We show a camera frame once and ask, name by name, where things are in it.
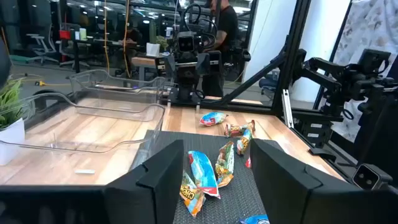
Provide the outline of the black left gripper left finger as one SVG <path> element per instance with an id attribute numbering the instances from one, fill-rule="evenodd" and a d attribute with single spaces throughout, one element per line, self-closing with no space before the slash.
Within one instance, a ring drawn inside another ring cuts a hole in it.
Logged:
<path id="1" fill-rule="evenodd" d="M 182 183 L 184 145 L 176 140 L 104 190 L 110 223 L 174 221 Z"/>

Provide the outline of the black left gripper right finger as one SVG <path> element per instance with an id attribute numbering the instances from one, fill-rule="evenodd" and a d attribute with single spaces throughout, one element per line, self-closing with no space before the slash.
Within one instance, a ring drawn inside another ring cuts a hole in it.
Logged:
<path id="1" fill-rule="evenodd" d="M 354 187 L 277 147 L 250 142 L 251 168 L 271 223 L 342 223 L 337 210 Z"/>

